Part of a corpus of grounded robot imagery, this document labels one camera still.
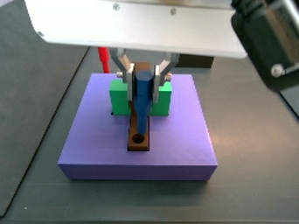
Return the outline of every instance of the screw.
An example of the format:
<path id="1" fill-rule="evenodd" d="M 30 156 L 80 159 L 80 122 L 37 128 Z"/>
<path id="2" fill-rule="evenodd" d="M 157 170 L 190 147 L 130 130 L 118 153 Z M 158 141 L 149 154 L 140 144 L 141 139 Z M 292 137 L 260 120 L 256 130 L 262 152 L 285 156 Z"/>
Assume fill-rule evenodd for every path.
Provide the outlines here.
<path id="1" fill-rule="evenodd" d="M 114 11 L 118 11 L 118 10 L 120 10 L 120 6 L 118 6 L 117 3 L 113 4 L 113 10 L 114 10 Z"/>
<path id="2" fill-rule="evenodd" d="M 174 15 L 176 14 L 176 9 L 170 8 L 170 14 Z"/>
<path id="3" fill-rule="evenodd" d="M 280 64 L 272 65 L 270 74 L 276 78 L 280 77 L 281 75 L 284 75 L 285 74 L 285 70 L 284 70 L 282 65 L 280 65 Z"/>
<path id="4" fill-rule="evenodd" d="M 122 72 L 116 72 L 116 77 L 122 78 Z"/>
<path id="5" fill-rule="evenodd" d="M 42 33 L 41 33 L 39 31 L 37 31 L 37 34 L 38 34 L 41 37 L 43 37 Z"/>

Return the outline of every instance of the brown wooden block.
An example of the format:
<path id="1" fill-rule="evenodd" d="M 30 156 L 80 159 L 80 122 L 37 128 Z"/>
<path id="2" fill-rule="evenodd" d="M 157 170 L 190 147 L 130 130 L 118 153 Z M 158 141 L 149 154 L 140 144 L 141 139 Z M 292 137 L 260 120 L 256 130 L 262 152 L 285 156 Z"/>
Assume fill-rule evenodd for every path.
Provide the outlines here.
<path id="1" fill-rule="evenodd" d="M 130 116 L 128 139 L 126 139 L 126 150 L 128 151 L 149 151 L 148 124 L 146 124 L 145 134 L 144 135 L 137 134 L 137 132 L 136 132 L 136 116 L 134 115 Z"/>
<path id="2" fill-rule="evenodd" d="M 136 74 L 140 71 L 149 71 L 148 62 L 136 62 L 134 71 Z M 136 110 L 134 102 L 129 102 L 130 107 L 130 121 L 129 121 L 129 130 L 128 130 L 128 139 L 126 139 L 126 150 L 128 151 L 149 151 L 149 122 L 146 122 L 146 132 L 144 135 L 137 134 L 136 131 Z"/>

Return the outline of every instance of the gray table surface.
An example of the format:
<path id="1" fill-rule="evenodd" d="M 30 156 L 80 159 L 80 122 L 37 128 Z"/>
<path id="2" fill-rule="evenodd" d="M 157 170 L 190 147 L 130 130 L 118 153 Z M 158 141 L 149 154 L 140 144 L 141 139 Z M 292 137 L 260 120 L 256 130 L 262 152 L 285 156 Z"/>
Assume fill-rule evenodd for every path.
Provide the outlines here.
<path id="1" fill-rule="evenodd" d="M 157 52 L 129 52 L 157 63 Z M 208 182 L 68 180 L 56 165 L 90 73 L 89 49 L 2 221 L 299 222 L 299 125 L 248 59 L 192 74 L 218 168 Z"/>
<path id="2" fill-rule="evenodd" d="M 0 8 L 0 217 L 86 50 L 42 41 L 22 0 Z"/>

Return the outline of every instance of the blue block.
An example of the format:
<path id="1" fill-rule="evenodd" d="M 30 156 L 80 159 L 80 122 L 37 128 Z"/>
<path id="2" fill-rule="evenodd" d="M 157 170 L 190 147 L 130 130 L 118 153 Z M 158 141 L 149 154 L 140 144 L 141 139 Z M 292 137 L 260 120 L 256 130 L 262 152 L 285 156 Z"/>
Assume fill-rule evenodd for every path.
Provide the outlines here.
<path id="1" fill-rule="evenodd" d="M 140 71 L 134 75 L 134 112 L 137 134 L 142 135 L 146 128 L 146 117 L 152 108 L 153 75 L 149 71 Z"/>

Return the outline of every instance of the black device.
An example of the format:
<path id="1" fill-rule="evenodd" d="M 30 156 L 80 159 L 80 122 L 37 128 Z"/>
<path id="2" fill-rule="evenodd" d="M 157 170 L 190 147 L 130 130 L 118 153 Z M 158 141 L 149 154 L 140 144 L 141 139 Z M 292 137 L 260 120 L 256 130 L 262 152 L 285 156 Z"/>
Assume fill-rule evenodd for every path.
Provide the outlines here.
<path id="1" fill-rule="evenodd" d="M 233 0 L 230 18 L 246 55 L 266 87 L 299 84 L 299 0 Z"/>

